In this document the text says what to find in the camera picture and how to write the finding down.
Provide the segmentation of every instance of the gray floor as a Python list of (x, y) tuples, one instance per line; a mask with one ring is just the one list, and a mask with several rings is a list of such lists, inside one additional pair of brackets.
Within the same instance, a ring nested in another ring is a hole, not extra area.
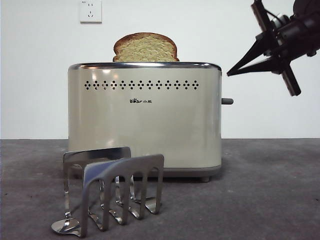
[[(1, 141), (1, 239), (77, 239), (51, 231), (64, 216), (66, 140)], [(224, 139), (211, 182), (165, 179), (159, 215), (88, 240), (320, 239), (320, 139)]]

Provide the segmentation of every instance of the slice of bread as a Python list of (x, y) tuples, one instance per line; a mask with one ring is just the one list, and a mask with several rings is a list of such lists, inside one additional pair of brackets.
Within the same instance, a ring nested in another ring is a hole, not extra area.
[(178, 62), (177, 46), (167, 36), (138, 32), (119, 39), (113, 50), (114, 62)]

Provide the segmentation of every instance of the wall outlet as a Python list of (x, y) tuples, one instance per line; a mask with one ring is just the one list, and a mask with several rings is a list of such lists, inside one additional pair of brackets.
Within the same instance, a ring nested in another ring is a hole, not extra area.
[(101, 24), (102, 2), (101, 0), (82, 0), (79, 6), (80, 23)]

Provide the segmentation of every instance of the toaster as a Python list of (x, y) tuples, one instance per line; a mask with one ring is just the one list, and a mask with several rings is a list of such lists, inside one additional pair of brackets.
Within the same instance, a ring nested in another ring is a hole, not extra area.
[(206, 182), (222, 163), (221, 87), (221, 68), (212, 63), (72, 65), (68, 149), (126, 146), (133, 157), (162, 154), (164, 177)]

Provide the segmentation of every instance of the toaster base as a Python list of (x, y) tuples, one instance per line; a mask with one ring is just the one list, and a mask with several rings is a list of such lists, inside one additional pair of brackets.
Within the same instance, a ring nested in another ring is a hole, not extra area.
[(213, 167), (197, 167), (197, 168), (164, 168), (163, 177), (165, 178), (204, 178), (211, 177), (219, 173), (221, 165)]

